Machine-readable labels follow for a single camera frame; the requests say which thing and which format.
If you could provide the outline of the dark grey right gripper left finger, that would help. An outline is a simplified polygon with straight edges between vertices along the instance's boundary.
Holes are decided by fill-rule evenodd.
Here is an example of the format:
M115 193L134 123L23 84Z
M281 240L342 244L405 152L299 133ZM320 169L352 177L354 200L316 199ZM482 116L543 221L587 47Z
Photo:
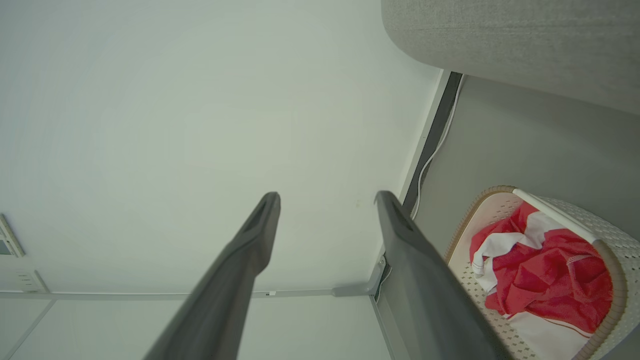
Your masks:
M268 266L281 197L266 193L144 360L236 360L256 277Z

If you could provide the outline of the black baseboard strip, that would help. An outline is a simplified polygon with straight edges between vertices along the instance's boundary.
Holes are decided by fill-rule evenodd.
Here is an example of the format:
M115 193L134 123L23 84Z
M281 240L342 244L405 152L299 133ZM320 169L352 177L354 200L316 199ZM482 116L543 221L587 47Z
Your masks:
M418 139L400 192L403 208L412 217L418 214L423 180L441 142L447 137L450 112L459 97L458 89L466 76L455 71L441 70L432 94L427 96L425 116L418 123Z

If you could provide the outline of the cream perforated laundry basket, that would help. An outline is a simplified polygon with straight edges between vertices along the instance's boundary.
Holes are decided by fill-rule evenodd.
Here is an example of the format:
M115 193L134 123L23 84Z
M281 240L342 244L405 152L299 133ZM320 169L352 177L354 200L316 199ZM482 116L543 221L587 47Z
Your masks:
M483 191L458 225L445 260L471 300L517 360L541 360L509 321L485 307L486 292L474 275L469 251L473 235L510 217L523 203L544 212L594 246L612 281L612 303L594 335L572 360L601 360L640 326L640 242L605 219L559 199L536 196L512 186Z

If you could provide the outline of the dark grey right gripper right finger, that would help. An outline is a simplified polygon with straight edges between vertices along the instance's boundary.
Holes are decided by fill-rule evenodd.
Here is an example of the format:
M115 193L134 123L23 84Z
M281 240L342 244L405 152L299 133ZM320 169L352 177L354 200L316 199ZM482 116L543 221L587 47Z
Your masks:
M404 282L424 360L514 360L395 194L378 191L375 204L386 255Z

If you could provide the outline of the red and white garment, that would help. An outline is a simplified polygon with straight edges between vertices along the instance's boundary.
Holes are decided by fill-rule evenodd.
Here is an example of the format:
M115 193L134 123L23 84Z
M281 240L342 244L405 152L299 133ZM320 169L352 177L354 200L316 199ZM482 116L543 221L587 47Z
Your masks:
M485 307L540 360L573 360L610 310L613 283L602 256L529 203L474 234L469 258Z

